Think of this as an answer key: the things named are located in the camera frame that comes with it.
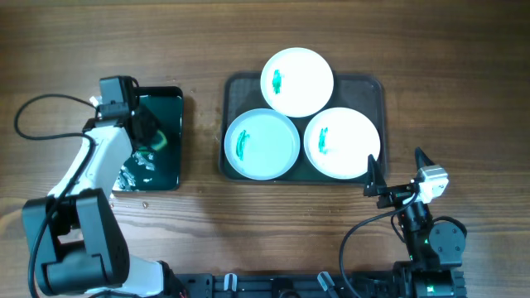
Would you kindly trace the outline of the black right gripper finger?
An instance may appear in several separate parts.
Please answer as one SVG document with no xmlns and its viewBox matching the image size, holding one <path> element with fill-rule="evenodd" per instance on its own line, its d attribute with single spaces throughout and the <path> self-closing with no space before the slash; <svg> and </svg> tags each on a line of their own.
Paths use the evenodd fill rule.
<svg viewBox="0 0 530 298">
<path fill-rule="evenodd" d="M 415 155 L 415 162 L 417 169 L 420 170 L 422 167 L 425 166 L 434 166 L 435 163 L 425 154 L 425 152 L 420 148 L 417 147 L 414 151 Z"/>
<path fill-rule="evenodd" d="M 374 156 L 370 154 L 368 156 L 368 167 L 366 172 L 366 182 L 364 185 L 365 189 L 372 189 L 373 187 L 386 187 L 386 180 L 384 179 L 383 173 L 379 167 L 378 162 Z"/>
</svg>

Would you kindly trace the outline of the green yellow sponge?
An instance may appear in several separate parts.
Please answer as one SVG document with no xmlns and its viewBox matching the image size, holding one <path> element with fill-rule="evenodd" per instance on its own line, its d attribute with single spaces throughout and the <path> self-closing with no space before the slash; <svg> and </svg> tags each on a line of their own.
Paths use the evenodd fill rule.
<svg viewBox="0 0 530 298">
<path fill-rule="evenodd" d="M 149 147 L 153 151 L 160 151 L 167 145 L 167 138 L 164 132 L 157 130 L 154 137 L 151 139 Z"/>
</svg>

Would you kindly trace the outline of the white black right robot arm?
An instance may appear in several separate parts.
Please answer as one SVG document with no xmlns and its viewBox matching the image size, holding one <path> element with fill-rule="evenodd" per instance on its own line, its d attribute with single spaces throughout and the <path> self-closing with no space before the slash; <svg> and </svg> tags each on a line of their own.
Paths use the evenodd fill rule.
<svg viewBox="0 0 530 298">
<path fill-rule="evenodd" d="M 395 262 L 389 272 L 367 278 L 374 297 L 464 297 L 462 266 L 467 229 L 449 216 L 433 217 L 428 205 L 449 185 L 446 170 L 415 150 L 416 176 L 407 184 L 388 186 L 373 156 L 368 157 L 364 195 L 378 198 L 377 207 L 391 208 L 409 260 Z"/>
</svg>

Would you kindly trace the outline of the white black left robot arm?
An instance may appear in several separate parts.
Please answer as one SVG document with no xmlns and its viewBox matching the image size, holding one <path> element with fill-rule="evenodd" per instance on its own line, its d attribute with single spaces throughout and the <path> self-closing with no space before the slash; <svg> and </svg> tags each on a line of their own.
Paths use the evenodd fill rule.
<svg viewBox="0 0 530 298">
<path fill-rule="evenodd" d="M 130 76 L 103 78 L 99 87 L 69 170 L 47 196 L 23 206 L 30 294 L 186 298 L 166 262 L 129 252 L 109 202 L 114 191 L 179 187 L 183 93 Z"/>
</svg>

